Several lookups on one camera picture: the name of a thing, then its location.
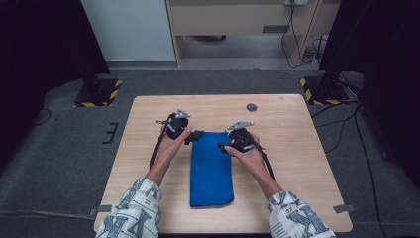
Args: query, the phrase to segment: patterned sleeve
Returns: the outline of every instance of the patterned sleeve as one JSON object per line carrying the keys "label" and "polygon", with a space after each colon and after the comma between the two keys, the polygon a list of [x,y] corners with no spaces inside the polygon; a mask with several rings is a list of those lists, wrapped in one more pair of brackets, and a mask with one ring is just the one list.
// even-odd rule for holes
{"label": "patterned sleeve", "polygon": [[159,187],[147,178],[139,178],[104,219],[96,237],[158,237],[160,200]]}
{"label": "patterned sleeve", "polygon": [[282,191],[268,200],[272,237],[334,238],[334,232],[293,192]]}

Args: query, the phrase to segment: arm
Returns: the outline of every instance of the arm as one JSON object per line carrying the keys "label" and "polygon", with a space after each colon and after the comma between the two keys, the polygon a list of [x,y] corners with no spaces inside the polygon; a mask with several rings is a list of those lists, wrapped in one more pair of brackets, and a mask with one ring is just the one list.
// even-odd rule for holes
{"label": "arm", "polygon": [[[259,143],[260,139],[250,134]],[[302,202],[293,192],[285,191],[269,174],[263,155],[255,148],[241,153],[226,146],[225,150],[236,157],[253,176],[268,199],[269,224],[272,237],[333,238],[334,232]]]}
{"label": "arm", "polygon": [[175,140],[164,136],[151,169],[124,193],[120,203],[100,225],[97,238],[158,237],[161,215],[158,203],[162,197],[159,186],[171,160],[190,133],[191,129],[187,128]]}

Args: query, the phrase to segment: blue mat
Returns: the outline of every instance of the blue mat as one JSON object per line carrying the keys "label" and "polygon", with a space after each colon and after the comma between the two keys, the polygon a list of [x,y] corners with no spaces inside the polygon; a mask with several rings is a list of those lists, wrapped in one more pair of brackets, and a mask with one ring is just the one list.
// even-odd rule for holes
{"label": "blue mat", "polygon": [[191,207],[218,207],[234,200],[232,164],[229,154],[222,154],[217,143],[231,142],[226,132],[204,132],[192,145],[190,200]]}

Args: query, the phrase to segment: wall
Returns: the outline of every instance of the wall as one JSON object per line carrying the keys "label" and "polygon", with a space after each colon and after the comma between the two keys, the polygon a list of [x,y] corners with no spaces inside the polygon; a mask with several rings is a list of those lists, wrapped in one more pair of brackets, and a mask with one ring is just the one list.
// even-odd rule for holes
{"label": "wall", "polygon": [[164,0],[81,0],[106,61],[175,61]]}

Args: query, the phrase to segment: yellow and black hazard tape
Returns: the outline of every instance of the yellow and black hazard tape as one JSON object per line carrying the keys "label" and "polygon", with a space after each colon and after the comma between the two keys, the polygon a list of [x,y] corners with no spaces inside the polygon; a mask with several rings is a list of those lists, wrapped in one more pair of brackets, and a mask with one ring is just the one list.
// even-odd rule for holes
{"label": "yellow and black hazard tape", "polygon": [[106,101],[95,102],[95,101],[83,101],[83,102],[74,102],[74,107],[96,107],[96,106],[111,106],[115,100],[115,97],[118,94],[118,90],[120,90],[121,84],[123,83],[122,80],[115,80],[114,88],[112,89],[109,99]]}
{"label": "yellow and black hazard tape", "polygon": [[349,102],[348,100],[315,100],[312,97],[311,90],[309,89],[305,78],[300,78],[300,85],[305,92],[306,100],[308,101],[309,105],[336,105]]}

